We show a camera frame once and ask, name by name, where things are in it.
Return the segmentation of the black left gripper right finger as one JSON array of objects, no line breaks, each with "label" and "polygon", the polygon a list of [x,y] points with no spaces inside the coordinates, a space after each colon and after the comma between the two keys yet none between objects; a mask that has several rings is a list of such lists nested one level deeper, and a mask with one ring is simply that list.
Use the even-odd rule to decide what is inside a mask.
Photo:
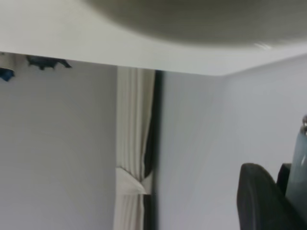
[{"label": "black left gripper right finger", "polygon": [[276,185],[279,187],[283,195],[286,194],[291,165],[291,163],[283,163],[278,173]]}]

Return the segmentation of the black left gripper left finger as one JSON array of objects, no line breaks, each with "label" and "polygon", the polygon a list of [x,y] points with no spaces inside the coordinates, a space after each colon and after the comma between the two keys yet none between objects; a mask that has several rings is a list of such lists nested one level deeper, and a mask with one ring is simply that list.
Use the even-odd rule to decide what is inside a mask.
[{"label": "black left gripper left finger", "polygon": [[240,168],[236,206],[241,230],[305,230],[307,223],[261,165]]}]

